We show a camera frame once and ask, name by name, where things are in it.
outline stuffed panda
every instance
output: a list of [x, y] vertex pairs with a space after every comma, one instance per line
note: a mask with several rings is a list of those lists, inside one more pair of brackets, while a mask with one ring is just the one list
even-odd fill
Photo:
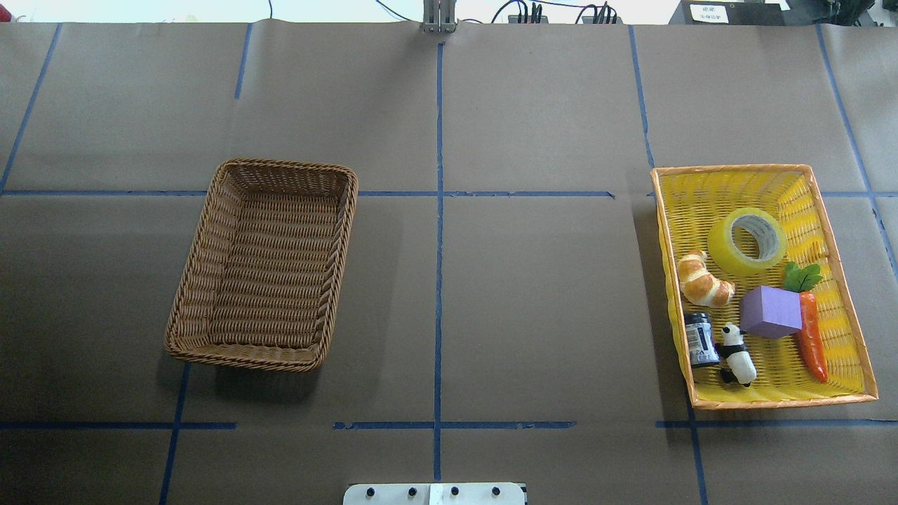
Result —
[[758, 370], [755, 369], [752, 357], [749, 356], [748, 348], [743, 342], [742, 336], [745, 335], [745, 331], [733, 323], [725, 324], [720, 331], [723, 333], [724, 343], [723, 345], [716, 343], [714, 347], [728, 367], [728, 369], [721, 368], [720, 375], [727, 384], [738, 382], [748, 387], [758, 378]]

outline purple block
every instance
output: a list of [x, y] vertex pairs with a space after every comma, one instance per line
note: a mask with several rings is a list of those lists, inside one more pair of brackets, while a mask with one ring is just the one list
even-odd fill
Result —
[[781, 339], [801, 330], [798, 293], [761, 286], [742, 298], [739, 327], [768, 339]]

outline roll of tape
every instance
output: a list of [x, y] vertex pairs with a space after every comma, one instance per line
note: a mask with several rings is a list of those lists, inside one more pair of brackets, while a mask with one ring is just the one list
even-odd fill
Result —
[[[758, 241], [758, 257], [740, 251], [733, 240], [733, 228], [742, 228]], [[708, 233], [708, 252], [726, 272], [749, 277], [779, 263], [786, 255], [786, 234], [777, 220], [755, 207], [738, 208], [719, 220]]]

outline bottle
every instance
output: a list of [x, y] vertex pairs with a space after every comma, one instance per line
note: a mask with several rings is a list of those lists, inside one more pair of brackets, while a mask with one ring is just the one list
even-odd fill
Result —
[[703, 312], [686, 314], [686, 341], [689, 343], [689, 363], [693, 368], [711, 367], [720, 363], [714, 349], [711, 319]]

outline basket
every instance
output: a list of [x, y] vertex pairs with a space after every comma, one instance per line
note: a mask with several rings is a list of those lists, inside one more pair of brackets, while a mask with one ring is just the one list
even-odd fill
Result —
[[327, 356], [356, 175], [261, 159], [221, 164], [165, 334], [175, 358], [302, 372]]
[[[657, 168], [655, 184], [659, 240], [665, 269], [673, 342], [686, 378], [692, 405], [699, 409], [773, 409], [877, 399], [876, 380], [867, 346], [851, 304], [841, 259], [832, 236], [823, 198], [811, 167], [802, 164], [755, 164]], [[707, 248], [711, 226], [742, 207], [761, 208], [782, 225], [788, 239], [786, 257], [775, 267], [751, 277], [723, 272], [708, 259], [708, 270], [735, 282], [734, 301], [724, 308], [696, 306], [680, 296], [676, 263], [692, 249]], [[734, 239], [743, 251], [757, 244], [744, 230]], [[813, 289], [820, 310], [820, 330], [829, 381], [818, 382], [807, 371], [792, 338], [745, 336], [758, 369], [750, 387], [725, 384], [717, 367], [691, 368], [683, 314], [706, 312], [714, 334], [727, 321], [739, 321], [736, 300], [761, 285], [780, 287], [785, 265], [795, 261], [821, 266], [823, 280]]]

